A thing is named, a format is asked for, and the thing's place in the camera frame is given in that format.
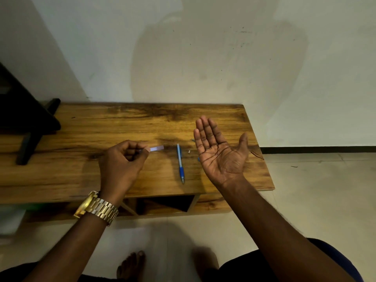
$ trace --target blue rubber pen grip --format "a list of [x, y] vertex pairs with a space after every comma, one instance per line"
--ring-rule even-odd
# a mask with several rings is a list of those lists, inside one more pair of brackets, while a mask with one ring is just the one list
[[184, 178], [184, 168], [179, 167], [180, 178]]

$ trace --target watch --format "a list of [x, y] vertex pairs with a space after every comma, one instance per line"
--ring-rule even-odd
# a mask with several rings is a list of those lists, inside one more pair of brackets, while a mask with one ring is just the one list
[[104, 219], [107, 225], [111, 225], [119, 210], [111, 203], [98, 197], [97, 191], [91, 191], [88, 197], [78, 207], [74, 213], [76, 218], [81, 218], [86, 212], [92, 213], [101, 219]]

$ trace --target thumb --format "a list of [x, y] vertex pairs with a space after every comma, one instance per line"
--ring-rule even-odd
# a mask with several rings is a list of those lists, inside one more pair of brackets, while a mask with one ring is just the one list
[[237, 150], [245, 155], [248, 156], [248, 136], [247, 133], [243, 133], [239, 138], [239, 145]]
[[142, 166], [144, 165], [147, 157], [149, 156], [149, 153], [150, 153], [150, 147], [147, 146], [141, 151], [139, 157], [133, 161], [135, 165], [138, 166], [139, 169], [141, 169]]

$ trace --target gold metal watch strap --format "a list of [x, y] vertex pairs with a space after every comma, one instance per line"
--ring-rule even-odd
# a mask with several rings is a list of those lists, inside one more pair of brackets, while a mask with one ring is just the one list
[[113, 204], [101, 198], [94, 198], [85, 211], [104, 219], [108, 225], [112, 223], [119, 213], [119, 210]]

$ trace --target black monitor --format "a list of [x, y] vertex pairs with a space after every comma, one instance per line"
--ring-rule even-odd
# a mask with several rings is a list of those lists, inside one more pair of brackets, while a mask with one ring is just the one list
[[0, 64], [0, 130], [26, 132], [16, 163], [26, 165], [43, 135], [60, 130], [54, 114], [60, 99], [40, 104], [30, 92]]

